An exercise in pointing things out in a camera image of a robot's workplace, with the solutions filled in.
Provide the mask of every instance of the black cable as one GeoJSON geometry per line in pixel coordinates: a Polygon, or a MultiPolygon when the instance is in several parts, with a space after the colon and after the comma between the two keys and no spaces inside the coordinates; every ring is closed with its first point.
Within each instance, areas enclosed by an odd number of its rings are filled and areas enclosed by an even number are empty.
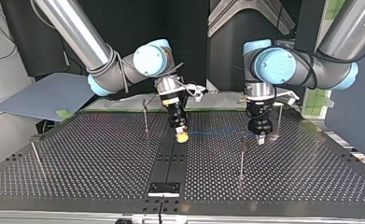
{"type": "Polygon", "coordinates": [[[362,60],[365,57],[365,52],[363,54],[361,54],[359,57],[357,57],[356,59],[352,59],[352,60],[342,60],[342,59],[333,58],[333,57],[330,57],[329,55],[325,54],[321,50],[317,50],[316,53],[313,54],[313,56],[316,58],[328,61],[328,62],[332,62],[332,63],[355,63],[355,62],[362,60]]]}
{"type": "Polygon", "coordinates": [[[3,60],[3,59],[5,59],[5,58],[8,58],[8,57],[10,57],[13,53],[14,53],[14,51],[16,51],[16,45],[13,47],[13,50],[9,53],[9,54],[7,54],[7,55],[5,55],[5,56],[2,56],[2,57],[0,57],[0,60],[3,60]]]}
{"type": "Polygon", "coordinates": [[[280,20],[281,20],[281,15],[282,15],[282,4],[280,4],[280,9],[278,11],[278,18],[277,18],[277,25],[275,26],[275,44],[278,45],[278,37],[279,37],[279,31],[278,31],[278,28],[280,26],[280,20]]]}
{"type": "Polygon", "coordinates": [[[259,57],[259,55],[263,52],[263,51],[265,51],[266,49],[272,49],[272,48],[280,48],[280,49],[285,49],[285,50],[287,50],[287,51],[290,51],[290,52],[293,52],[294,54],[296,54],[298,57],[300,57],[301,59],[302,59],[302,61],[304,61],[306,64],[307,64],[307,66],[308,66],[308,73],[307,73],[307,76],[306,76],[306,78],[305,78],[305,80],[304,80],[304,82],[301,84],[301,85],[303,85],[303,84],[305,84],[309,79],[310,79],[310,77],[312,77],[313,78],[313,80],[314,80],[314,85],[313,85],[313,87],[309,87],[309,89],[311,89],[311,90],[314,90],[314,89],[316,89],[316,87],[317,87],[317,85],[318,85],[318,80],[317,80],[317,78],[316,78],[316,71],[314,70],[314,58],[313,58],[313,56],[312,55],[309,55],[309,57],[310,57],[310,62],[309,61],[307,61],[307,59],[306,58],[304,58],[303,56],[302,56],[302,54],[300,53],[300,52],[298,52],[297,50],[295,50],[295,49],[291,49],[291,48],[288,48],[288,47],[286,47],[286,46],[282,46],[282,45],[272,45],[272,46],[270,46],[270,47],[267,47],[267,48],[264,48],[264,49],[260,49],[260,50],[258,50],[253,56],[252,56],[252,59],[251,59],[251,62],[250,62],[250,65],[249,65],[249,69],[250,69],[250,72],[251,72],[251,74],[252,74],[252,76],[253,77],[255,77],[256,79],[258,79],[258,80],[260,80],[257,76],[256,76],[256,73],[255,73],[255,69],[254,69],[254,63],[255,63],[255,61],[257,60],[257,58],[259,57]]]}

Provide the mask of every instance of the perforated metal plate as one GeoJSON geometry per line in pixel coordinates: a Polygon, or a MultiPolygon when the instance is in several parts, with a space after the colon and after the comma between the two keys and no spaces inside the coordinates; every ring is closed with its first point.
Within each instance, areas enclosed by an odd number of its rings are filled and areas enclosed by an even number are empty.
{"type": "Polygon", "coordinates": [[[0,197],[141,203],[167,116],[150,114],[148,123],[146,133],[142,113],[81,114],[35,143],[41,162],[34,150],[5,161],[0,197]]]}
{"type": "Polygon", "coordinates": [[[142,113],[70,120],[35,143],[42,165],[30,147],[0,164],[0,209],[365,218],[365,165],[296,112],[263,146],[244,112],[189,113],[190,140],[174,146],[167,115],[148,120],[148,135],[142,113]],[[180,183],[180,197],[149,198],[162,181],[180,183]]]}
{"type": "MultiPolygon", "coordinates": [[[[275,133],[277,113],[271,118],[275,133]]],[[[262,146],[247,131],[248,122],[244,112],[190,113],[190,141],[179,149],[188,154],[180,213],[365,216],[360,161],[296,111],[284,112],[279,138],[262,146]]]]}

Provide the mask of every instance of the metal rod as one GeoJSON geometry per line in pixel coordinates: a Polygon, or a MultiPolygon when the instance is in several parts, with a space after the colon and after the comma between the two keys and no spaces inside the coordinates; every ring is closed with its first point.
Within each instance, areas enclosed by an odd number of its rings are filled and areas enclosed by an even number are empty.
{"type": "Polygon", "coordinates": [[[34,149],[34,153],[35,153],[37,162],[39,163],[40,169],[42,170],[43,177],[46,177],[46,175],[45,175],[45,169],[43,169],[42,161],[40,160],[39,154],[37,153],[35,143],[34,142],[31,142],[31,146],[34,149]]]}
{"type": "Polygon", "coordinates": [[[346,0],[319,49],[342,60],[353,60],[365,50],[365,0],[346,0]]]}
{"type": "Polygon", "coordinates": [[[88,69],[108,63],[111,49],[76,0],[35,1],[88,69]]]}
{"type": "Polygon", "coordinates": [[[240,162],[240,179],[244,179],[244,151],[241,151],[241,162],[240,162]]]}
{"type": "Polygon", "coordinates": [[[146,99],[142,100],[142,107],[144,107],[144,119],[145,119],[145,132],[149,132],[149,128],[147,126],[147,105],[146,105],[146,99]]]}

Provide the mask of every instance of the vertical pin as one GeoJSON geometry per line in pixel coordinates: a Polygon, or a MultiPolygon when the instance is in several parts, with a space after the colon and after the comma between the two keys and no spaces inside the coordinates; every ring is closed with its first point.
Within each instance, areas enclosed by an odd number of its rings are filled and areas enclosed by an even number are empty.
{"type": "Polygon", "coordinates": [[[148,133],[149,132],[149,128],[147,126],[147,105],[146,105],[146,101],[145,99],[142,100],[142,107],[144,107],[144,119],[145,119],[145,132],[148,133]]]}
{"type": "Polygon", "coordinates": [[[282,109],[283,109],[283,106],[284,105],[280,105],[280,111],[279,111],[279,114],[278,114],[278,124],[277,124],[277,131],[273,134],[271,134],[270,136],[270,139],[272,141],[275,141],[279,138],[280,136],[280,126],[281,126],[281,118],[282,118],[282,109]]]}

